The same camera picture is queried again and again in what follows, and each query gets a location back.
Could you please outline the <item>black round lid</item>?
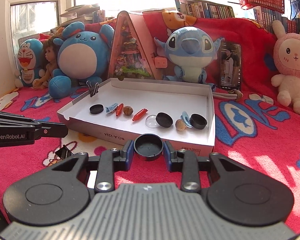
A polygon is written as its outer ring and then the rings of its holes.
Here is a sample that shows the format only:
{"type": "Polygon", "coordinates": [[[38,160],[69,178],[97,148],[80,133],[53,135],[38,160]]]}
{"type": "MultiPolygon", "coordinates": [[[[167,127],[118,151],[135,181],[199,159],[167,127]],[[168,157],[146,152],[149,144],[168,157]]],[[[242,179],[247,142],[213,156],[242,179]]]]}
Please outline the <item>black round lid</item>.
{"type": "Polygon", "coordinates": [[[134,140],[134,152],[144,161],[154,161],[163,152],[164,144],[155,134],[143,134],[134,140]]]}

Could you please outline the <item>red cone-shaped piece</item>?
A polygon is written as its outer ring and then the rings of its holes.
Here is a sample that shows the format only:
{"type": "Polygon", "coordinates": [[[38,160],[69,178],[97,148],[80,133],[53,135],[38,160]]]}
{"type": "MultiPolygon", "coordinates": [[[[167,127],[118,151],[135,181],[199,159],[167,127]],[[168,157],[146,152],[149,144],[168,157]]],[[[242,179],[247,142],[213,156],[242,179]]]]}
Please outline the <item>red cone-shaped piece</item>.
{"type": "Polygon", "coordinates": [[[116,111],[115,111],[117,117],[122,114],[123,108],[124,108],[124,104],[123,103],[121,103],[121,104],[119,104],[117,106],[116,111]]]}

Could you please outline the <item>long red cone piece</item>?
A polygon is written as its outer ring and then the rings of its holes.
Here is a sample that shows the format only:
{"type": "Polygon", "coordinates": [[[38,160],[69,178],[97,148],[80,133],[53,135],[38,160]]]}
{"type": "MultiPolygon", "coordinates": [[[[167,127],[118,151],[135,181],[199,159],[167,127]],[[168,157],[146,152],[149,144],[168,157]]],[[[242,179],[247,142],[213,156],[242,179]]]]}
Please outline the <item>long red cone piece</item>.
{"type": "Polygon", "coordinates": [[[141,118],[143,118],[143,116],[148,112],[148,109],[146,108],[143,108],[141,109],[140,111],[138,111],[138,113],[136,113],[133,118],[132,118],[132,121],[138,121],[140,120],[141,118]]]}

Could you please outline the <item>tan walnut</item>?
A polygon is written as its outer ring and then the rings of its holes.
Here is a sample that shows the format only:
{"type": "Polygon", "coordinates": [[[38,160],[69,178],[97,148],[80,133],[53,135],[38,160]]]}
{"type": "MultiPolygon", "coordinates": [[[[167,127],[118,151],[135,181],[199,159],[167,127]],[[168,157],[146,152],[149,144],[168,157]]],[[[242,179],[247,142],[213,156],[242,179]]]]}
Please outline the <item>tan walnut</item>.
{"type": "Polygon", "coordinates": [[[176,120],[175,127],[178,131],[184,131],[187,128],[185,122],[182,119],[176,120]]]}

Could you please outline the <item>black round cap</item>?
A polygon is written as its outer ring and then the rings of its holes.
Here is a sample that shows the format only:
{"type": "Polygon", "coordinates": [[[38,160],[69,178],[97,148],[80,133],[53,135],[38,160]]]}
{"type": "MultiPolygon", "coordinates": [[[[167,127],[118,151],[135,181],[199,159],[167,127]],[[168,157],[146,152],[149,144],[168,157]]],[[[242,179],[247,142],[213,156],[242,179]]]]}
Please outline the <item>black round cap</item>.
{"type": "Polygon", "coordinates": [[[204,129],[207,125],[207,120],[200,114],[192,114],[190,117],[190,124],[195,129],[204,129]]]}

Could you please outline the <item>black round puck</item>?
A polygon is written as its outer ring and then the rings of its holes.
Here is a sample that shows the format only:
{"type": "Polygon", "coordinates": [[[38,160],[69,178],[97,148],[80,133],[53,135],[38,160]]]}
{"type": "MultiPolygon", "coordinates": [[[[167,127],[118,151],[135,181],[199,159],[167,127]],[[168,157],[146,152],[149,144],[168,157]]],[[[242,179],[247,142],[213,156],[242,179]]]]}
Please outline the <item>black round puck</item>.
{"type": "Polygon", "coordinates": [[[173,119],[167,113],[164,112],[158,113],[155,119],[156,122],[164,128],[170,128],[173,124],[173,119]]]}

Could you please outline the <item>white cardboard tray box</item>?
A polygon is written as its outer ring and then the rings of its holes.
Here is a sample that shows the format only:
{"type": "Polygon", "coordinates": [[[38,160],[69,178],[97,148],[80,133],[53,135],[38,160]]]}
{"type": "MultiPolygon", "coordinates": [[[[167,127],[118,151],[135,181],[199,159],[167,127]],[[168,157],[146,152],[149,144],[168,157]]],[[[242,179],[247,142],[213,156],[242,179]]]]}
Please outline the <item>white cardboard tray box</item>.
{"type": "Polygon", "coordinates": [[[111,78],[99,85],[98,93],[93,97],[89,92],[85,92],[59,109],[57,115],[69,129],[119,145],[146,133],[170,141],[177,150],[192,150],[199,156],[207,156],[215,145],[216,125],[212,91],[210,86],[198,83],[143,79],[120,81],[111,78]],[[116,113],[106,113],[106,107],[113,103],[131,106],[134,110],[133,115],[143,108],[148,109],[148,112],[140,120],[132,121],[132,115],[126,116],[122,113],[117,117],[116,113]],[[104,106],[102,113],[90,113],[89,108],[95,104],[104,106]],[[194,113],[202,115],[207,120],[206,127],[187,127],[184,131],[178,131],[175,122],[180,119],[183,111],[186,111],[189,117],[194,113]],[[147,127],[147,116],[157,116],[160,112],[167,113],[173,119],[172,126],[147,127]]]}

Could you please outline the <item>small binder clip on blanket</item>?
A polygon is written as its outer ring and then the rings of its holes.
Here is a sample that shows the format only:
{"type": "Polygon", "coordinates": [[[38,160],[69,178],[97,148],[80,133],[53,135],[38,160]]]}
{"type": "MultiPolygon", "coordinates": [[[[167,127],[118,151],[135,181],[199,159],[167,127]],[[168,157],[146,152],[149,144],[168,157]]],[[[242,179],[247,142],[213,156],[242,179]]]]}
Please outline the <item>small binder clip on blanket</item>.
{"type": "Polygon", "coordinates": [[[55,152],[55,155],[57,155],[57,157],[61,160],[64,160],[68,157],[71,157],[72,155],[74,155],[70,149],[68,149],[67,146],[63,145],[60,149],[58,149],[55,152]]]}

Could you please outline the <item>flat black disc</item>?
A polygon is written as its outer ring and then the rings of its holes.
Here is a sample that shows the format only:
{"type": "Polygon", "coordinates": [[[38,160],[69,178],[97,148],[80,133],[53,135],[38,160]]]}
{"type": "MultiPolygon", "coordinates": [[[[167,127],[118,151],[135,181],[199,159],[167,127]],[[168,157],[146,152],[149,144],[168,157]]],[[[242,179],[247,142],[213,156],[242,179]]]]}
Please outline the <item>flat black disc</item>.
{"type": "Polygon", "coordinates": [[[104,110],[104,106],[102,104],[95,104],[89,108],[90,113],[93,115],[100,114],[103,112],[103,110],[104,110]]]}

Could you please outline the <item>black binder clip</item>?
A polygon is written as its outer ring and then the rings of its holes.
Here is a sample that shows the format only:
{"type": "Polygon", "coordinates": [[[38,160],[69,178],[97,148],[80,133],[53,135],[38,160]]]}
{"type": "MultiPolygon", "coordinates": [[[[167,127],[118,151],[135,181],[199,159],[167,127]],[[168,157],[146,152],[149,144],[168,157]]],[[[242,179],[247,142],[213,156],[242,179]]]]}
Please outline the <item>black binder clip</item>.
{"type": "Polygon", "coordinates": [[[95,94],[98,93],[98,85],[99,85],[98,82],[91,82],[90,80],[88,80],[86,82],[86,85],[88,87],[89,94],[91,97],[93,97],[95,94]]]}

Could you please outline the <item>Doraemon plush toy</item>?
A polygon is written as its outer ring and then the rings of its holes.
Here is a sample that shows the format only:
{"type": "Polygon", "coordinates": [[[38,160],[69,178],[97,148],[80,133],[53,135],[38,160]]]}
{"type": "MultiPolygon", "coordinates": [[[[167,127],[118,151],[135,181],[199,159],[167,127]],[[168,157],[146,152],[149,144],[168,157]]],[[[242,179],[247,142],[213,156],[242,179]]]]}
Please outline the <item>Doraemon plush toy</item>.
{"type": "Polygon", "coordinates": [[[20,45],[16,55],[18,68],[14,73],[17,88],[32,87],[34,80],[44,76],[42,52],[43,43],[35,38],[28,39],[20,45]]]}

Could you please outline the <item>blue round mouse plush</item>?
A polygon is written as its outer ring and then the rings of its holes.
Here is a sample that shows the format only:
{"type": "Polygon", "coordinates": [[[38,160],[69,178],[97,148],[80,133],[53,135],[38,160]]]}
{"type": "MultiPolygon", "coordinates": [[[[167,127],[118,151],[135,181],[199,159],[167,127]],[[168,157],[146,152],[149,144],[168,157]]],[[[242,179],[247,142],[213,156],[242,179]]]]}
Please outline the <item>blue round mouse plush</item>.
{"type": "Polygon", "coordinates": [[[98,32],[86,30],[83,22],[69,24],[61,38],[53,39],[59,51],[58,68],[48,85],[50,96],[54,99],[69,96],[73,81],[89,88],[101,83],[108,69],[113,38],[114,28],[108,24],[101,25],[98,32]]]}

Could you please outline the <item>blue Stitch plush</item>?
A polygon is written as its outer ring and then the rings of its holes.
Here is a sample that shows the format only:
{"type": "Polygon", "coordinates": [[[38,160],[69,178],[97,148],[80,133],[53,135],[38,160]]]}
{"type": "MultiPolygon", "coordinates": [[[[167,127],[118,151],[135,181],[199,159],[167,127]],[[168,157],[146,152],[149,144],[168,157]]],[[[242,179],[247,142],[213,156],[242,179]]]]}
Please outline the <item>blue Stitch plush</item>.
{"type": "Polygon", "coordinates": [[[174,75],[163,75],[162,79],[206,85],[206,67],[217,59],[223,41],[223,37],[213,40],[208,33],[196,27],[179,28],[166,42],[155,37],[157,54],[174,64],[174,75]]]}

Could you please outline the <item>black smartphone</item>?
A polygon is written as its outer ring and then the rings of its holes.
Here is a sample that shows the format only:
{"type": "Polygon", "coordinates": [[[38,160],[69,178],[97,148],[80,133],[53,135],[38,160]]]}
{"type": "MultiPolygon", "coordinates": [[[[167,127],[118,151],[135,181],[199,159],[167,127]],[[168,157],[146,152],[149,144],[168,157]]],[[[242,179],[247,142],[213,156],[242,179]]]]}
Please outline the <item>black smartphone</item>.
{"type": "Polygon", "coordinates": [[[223,41],[220,47],[219,85],[226,90],[241,88],[242,72],[241,45],[223,41]]]}

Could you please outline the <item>stack of books left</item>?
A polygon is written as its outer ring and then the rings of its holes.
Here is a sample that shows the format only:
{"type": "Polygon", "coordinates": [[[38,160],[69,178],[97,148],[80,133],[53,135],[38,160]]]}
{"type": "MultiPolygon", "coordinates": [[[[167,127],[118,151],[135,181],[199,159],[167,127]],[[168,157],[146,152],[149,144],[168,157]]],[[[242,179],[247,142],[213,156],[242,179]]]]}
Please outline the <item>stack of books left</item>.
{"type": "Polygon", "coordinates": [[[98,4],[91,5],[77,5],[66,9],[66,11],[60,15],[61,18],[66,18],[66,21],[61,23],[58,27],[66,27],[72,22],[98,23],[106,20],[105,10],[100,9],[98,4]]]}

